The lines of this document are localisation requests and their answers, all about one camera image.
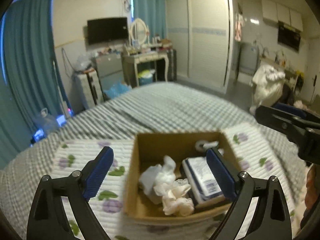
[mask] dressing table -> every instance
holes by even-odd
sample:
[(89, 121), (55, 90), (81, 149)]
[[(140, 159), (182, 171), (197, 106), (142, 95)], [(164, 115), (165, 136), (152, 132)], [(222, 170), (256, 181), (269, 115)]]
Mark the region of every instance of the dressing table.
[(149, 28), (146, 26), (144, 21), (141, 19), (135, 19), (129, 29), (129, 42), (130, 44), (135, 44), (135, 46), (125, 47), (123, 50), (123, 69), (125, 81), (130, 84), (132, 87), (139, 87), (139, 78), (138, 78), (138, 64), (146, 62), (155, 62), (155, 78), (157, 81), (157, 61), (164, 60), (164, 79), (168, 81), (168, 69), (169, 69), (169, 58), (167, 51), (148, 51), (151, 48), (159, 47), (159, 44), (153, 40), (153, 43), (149, 42)]

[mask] barcode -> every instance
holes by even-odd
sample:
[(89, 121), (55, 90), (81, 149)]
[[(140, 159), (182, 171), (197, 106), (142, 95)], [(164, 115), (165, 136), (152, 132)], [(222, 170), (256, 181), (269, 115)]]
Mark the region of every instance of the barcode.
[(204, 185), (206, 186), (209, 194), (215, 192), (217, 189), (217, 182), (213, 179), (204, 181)]

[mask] door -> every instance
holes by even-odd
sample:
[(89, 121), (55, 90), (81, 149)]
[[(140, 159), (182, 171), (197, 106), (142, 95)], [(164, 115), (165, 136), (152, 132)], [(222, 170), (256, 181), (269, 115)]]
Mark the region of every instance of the door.
[(190, 78), (209, 88), (225, 84), (229, 54), (228, 0), (190, 0)]
[(301, 91), (301, 97), (312, 102), (316, 94), (320, 94), (320, 39), (309, 40), (308, 65), (305, 74), (305, 82)]
[(188, 77), (188, 0), (166, 0), (168, 38), (177, 50), (177, 75)]

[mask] plastic bag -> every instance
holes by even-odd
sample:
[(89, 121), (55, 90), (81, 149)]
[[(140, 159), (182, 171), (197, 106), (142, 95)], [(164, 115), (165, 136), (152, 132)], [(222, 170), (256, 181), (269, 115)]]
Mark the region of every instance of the plastic bag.
[(86, 70), (88, 66), (92, 64), (91, 58), (92, 58), (92, 54), (90, 52), (80, 55), (77, 59), (75, 69), (78, 71)]
[(57, 120), (48, 113), (48, 109), (44, 108), (39, 114), (34, 118), (34, 122), (38, 129), (42, 129), (45, 136), (56, 131), (59, 128)]
[(126, 84), (121, 84), (121, 82), (117, 82), (109, 90), (104, 90), (104, 92), (110, 99), (113, 99), (121, 94), (128, 92), (131, 89), (131, 86), (127, 86)]

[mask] tape roll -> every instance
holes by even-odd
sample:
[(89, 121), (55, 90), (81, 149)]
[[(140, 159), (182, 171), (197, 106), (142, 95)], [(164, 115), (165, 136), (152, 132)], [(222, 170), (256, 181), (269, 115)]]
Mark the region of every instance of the tape roll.
[(197, 141), (195, 144), (195, 148), (198, 152), (205, 153), (208, 149), (212, 147), (218, 147), (219, 142), (208, 142), (205, 140)]

